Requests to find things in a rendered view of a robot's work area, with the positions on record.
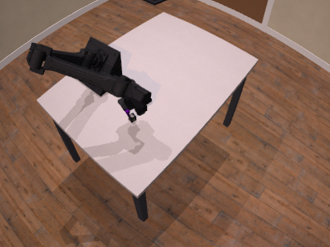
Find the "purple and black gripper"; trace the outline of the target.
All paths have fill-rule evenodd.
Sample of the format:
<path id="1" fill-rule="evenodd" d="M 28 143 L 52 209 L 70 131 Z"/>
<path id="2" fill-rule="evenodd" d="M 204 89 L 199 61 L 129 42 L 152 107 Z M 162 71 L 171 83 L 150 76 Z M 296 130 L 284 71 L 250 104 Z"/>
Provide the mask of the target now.
<path id="1" fill-rule="evenodd" d="M 125 111 L 125 113 L 126 114 L 128 113 L 127 115 L 129 116 L 130 110 L 133 109 L 133 106 L 130 108 L 127 108 L 127 106 L 124 104 L 124 98 L 120 98 L 117 101 L 118 101 L 119 105 L 122 107 L 122 109 Z"/>

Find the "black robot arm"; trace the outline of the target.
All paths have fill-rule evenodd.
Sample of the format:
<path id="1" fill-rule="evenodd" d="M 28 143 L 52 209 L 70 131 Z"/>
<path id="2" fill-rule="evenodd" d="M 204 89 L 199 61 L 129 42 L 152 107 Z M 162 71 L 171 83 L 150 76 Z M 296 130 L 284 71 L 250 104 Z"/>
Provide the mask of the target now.
<path id="1" fill-rule="evenodd" d="M 31 67 L 30 71 L 34 73 L 43 75 L 45 70 L 55 71 L 95 85 L 115 97 L 124 98 L 127 108 L 133 106 L 137 115 L 141 116 L 147 111 L 146 103 L 150 100 L 152 93 L 125 75 L 118 77 L 100 73 L 108 57 L 109 55 L 100 48 L 96 52 L 87 48 L 81 48 L 80 52 L 63 52 L 45 45 L 31 43 L 27 63 Z M 44 66 L 41 66 L 43 61 L 45 61 Z M 114 82 L 116 83 L 113 85 Z"/>

